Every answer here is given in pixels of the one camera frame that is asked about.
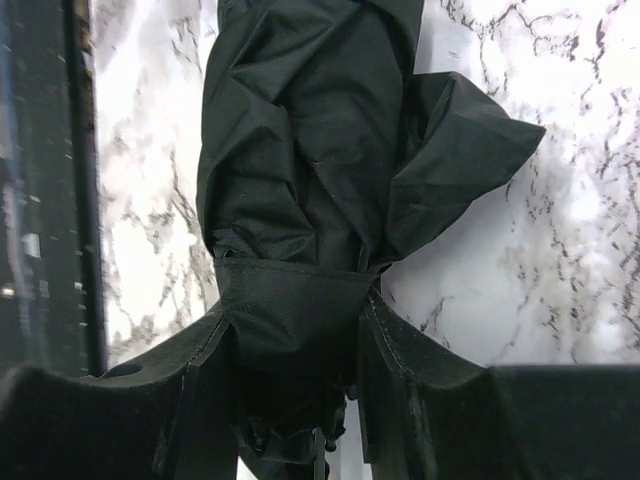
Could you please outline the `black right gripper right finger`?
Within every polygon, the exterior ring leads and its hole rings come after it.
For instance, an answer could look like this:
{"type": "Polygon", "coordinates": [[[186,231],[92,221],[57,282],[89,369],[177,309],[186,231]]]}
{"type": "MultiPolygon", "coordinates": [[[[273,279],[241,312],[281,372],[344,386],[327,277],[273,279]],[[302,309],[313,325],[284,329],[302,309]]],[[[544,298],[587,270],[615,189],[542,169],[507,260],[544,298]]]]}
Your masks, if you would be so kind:
{"type": "Polygon", "coordinates": [[[377,479],[635,479],[635,365],[483,368],[371,293],[359,323],[358,406],[377,479]]]}

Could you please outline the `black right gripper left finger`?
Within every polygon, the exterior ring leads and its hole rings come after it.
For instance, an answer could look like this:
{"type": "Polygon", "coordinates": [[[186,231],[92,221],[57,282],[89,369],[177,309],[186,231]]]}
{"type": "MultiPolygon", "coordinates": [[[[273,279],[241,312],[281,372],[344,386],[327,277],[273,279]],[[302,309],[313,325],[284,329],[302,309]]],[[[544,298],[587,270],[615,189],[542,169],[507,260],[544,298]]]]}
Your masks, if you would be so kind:
{"type": "Polygon", "coordinates": [[[235,478],[231,345],[210,312],[100,378],[2,367],[2,478],[235,478]]]}

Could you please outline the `black folding umbrella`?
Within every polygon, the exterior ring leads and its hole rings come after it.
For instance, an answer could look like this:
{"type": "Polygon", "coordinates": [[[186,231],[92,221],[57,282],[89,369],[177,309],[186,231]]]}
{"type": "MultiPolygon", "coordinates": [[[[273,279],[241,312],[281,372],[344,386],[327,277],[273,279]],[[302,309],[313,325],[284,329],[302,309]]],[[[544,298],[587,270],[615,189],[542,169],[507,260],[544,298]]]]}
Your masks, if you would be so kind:
{"type": "Polygon", "coordinates": [[[235,331],[241,456],[310,479],[344,431],[380,273],[506,184],[544,129],[469,79],[414,70],[419,1],[222,1],[197,212],[235,331]]]}

